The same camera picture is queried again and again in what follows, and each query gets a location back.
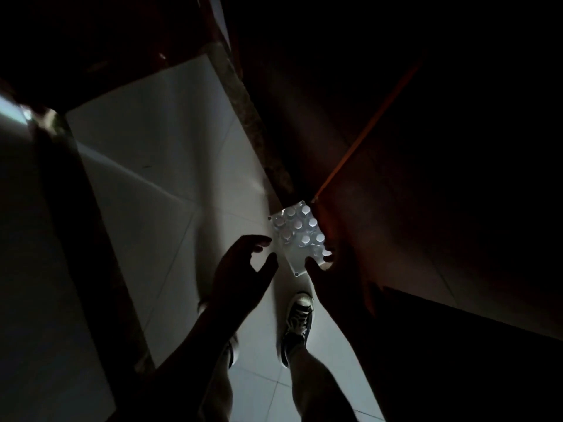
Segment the person's left black sneaker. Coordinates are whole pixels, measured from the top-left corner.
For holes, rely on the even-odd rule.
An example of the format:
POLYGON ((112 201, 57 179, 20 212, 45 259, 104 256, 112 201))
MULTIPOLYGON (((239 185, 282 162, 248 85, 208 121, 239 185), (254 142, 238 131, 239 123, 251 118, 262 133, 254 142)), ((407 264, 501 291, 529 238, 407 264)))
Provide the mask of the person's left black sneaker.
MULTIPOLYGON (((203 312, 206 310, 207 306, 208 306, 207 299, 201 299, 198 302, 198 306, 197 306, 198 318, 201 317, 203 312)), ((228 370, 229 370, 237 362, 240 354, 240 342, 238 339, 237 331, 230 338, 228 345, 226 346, 226 351, 228 352, 228 356, 229 356, 229 362, 228 362, 228 370)))

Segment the speckled stone threshold strip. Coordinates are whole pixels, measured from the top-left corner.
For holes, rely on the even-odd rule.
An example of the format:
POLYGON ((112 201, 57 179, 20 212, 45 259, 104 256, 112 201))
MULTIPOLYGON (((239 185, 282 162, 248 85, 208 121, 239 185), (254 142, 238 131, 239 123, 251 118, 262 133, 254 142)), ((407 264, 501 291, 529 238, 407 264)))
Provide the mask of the speckled stone threshold strip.
POLYGON ((299 194, 292 177, 285 167, 275 142, 267 132, 243 80, 236 73, 227 49, 221 42, 209 42, 201 48, 201 53, 208 56, 280 203, 288 206, 299 202, 299 194))

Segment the person's right black sneaker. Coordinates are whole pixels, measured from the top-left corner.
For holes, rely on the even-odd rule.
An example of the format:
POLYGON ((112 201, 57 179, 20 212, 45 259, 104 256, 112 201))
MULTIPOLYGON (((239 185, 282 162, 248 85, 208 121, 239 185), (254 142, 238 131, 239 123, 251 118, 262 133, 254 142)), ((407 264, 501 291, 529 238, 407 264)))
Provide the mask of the person's right black sneaker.
POLYGON ((278 357, 286 369, 290 366, 288 356, 294 348, 296 346, 306 348, 313 318, 313 297, 306 291, 299 291, 288 303, 285 328, 278 341, 278 357))

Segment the person's left forearm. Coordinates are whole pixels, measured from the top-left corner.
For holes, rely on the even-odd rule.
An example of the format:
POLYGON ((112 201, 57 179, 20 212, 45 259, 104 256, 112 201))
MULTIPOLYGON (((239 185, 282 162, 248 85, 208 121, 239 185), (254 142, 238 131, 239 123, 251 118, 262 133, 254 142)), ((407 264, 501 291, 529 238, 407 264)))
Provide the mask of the person's left forearm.
POLYGON ((183 343, 107 422, 198 422, 216 364, 236 331, 208 306, 183 343))

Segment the person's leg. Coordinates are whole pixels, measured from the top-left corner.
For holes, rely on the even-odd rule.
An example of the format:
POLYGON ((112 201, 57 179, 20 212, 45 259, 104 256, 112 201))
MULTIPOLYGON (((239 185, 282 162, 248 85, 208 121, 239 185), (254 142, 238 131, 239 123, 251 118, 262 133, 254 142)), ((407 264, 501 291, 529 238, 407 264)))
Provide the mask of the person's leg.
POLYGON ((304 345, 290 351, 288 363, 301 422, 358 422, 332 373, 304 345))
POLYGON ((231 348, 227 346, 219 358, 198 413, 198 422, 229 422, 233 409, 233 389, 228 372, 231 348))

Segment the person's right hand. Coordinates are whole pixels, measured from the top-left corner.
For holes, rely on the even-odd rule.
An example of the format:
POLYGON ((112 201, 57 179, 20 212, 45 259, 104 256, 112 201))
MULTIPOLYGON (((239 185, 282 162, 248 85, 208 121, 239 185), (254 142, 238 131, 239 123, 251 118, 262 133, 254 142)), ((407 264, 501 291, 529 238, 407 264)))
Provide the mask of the person's right hand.
POLYGON ((344 241, 330 240, 326 248, 332 253, 324 260, 327 278, 314 287, 322 306, 339 326, 370 315, 364 296, 362 274, 353 248, 344 241))

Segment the person's black sneaker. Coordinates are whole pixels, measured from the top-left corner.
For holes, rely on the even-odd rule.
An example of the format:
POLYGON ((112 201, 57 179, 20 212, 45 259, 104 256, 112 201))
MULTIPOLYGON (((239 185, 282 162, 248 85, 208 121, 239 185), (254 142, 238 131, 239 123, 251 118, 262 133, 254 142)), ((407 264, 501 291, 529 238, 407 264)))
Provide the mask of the person's black sneaker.
POLYGON ((290 366, 288 356, 294 348, 296 346, 306 348, 313 318, 313 297, 306 291, 299 291, 288 303, 285 328, 278 341, 278 357, 286 369, 290 366))
MULTIPOLYGON (((208 306, 207 299, 201 299, 198 302, 198 306, 197 306, 198 318, 201 317, 203 312, 206 310, 207 306, 208 306)), ((238 339, 237 331, 230 338, 228 345, 226 346, 226 351, 228 352, 228 356, 229 356, 229 362, 228 362, 228 370, 229 370, 237 362, 240 354, 240 342, 238 339)))

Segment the person's left leg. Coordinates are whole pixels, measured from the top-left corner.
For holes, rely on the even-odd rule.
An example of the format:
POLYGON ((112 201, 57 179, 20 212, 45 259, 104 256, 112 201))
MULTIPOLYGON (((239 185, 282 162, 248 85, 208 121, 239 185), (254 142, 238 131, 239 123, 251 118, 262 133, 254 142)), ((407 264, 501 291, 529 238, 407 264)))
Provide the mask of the person's left leg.
POLYGON ((198 413, 198 422, 229 422, 233 409, 233 389, 228 372, 231 348, 227 346, 219 358, 198 413))

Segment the person's left hand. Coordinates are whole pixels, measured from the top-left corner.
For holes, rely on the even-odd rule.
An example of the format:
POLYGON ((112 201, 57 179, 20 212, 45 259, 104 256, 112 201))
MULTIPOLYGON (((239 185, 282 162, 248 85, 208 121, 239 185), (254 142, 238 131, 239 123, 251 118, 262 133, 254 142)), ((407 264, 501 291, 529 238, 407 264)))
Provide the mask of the person's left hand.
POLYGON ((257 285, 259 269, 254 269, 250 262, 254 254, 263 252, 271 242, 272 238, 264 235, 242 235, 229 247, 216 268, 209 309, 216 310, 232 331, 241 326, 267 291, 257 285))

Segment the dark brown wooden door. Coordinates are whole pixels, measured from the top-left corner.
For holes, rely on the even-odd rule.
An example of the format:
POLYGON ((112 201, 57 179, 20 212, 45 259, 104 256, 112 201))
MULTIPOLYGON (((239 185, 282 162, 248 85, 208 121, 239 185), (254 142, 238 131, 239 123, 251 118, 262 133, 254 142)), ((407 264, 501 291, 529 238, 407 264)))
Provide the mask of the dark brown wooden door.
POLYGON ((563 340, 563 0, 220 0, 293 184, 380 286, 563 340))

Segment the person's right leg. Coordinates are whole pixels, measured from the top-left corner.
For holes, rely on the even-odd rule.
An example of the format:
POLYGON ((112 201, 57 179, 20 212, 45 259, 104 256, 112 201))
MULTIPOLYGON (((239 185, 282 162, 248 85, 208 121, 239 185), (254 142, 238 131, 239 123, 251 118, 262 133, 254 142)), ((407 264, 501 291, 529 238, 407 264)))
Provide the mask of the person's right leg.
POLYGON ((332 373, 304 345, 290 351, 288 363, 301 422, 358 422, 332 373))

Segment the silver pill blister pack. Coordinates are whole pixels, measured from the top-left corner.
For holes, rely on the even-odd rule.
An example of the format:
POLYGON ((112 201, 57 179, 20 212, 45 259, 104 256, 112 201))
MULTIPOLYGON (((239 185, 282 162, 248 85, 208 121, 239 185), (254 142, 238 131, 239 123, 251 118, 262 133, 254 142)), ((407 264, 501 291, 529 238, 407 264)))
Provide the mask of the silver pill blister pack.
POLYGON ((307 257, 322 266, 324 258, 332 255, 325 247, 326 236, 319 221, 305 201, 270 214, 267 220, 295 277, 306 273, 307 257))

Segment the person's right forearm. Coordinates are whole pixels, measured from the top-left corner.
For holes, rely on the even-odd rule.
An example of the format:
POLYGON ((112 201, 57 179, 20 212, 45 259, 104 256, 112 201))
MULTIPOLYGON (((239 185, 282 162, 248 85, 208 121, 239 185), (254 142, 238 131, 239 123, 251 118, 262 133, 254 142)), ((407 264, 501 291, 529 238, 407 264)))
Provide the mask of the person's right forearm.
POLYGON ((327 305, 352 347, 387 422, 416 422, 427 411, 426 370, 387 320, 360 304, 327 305))

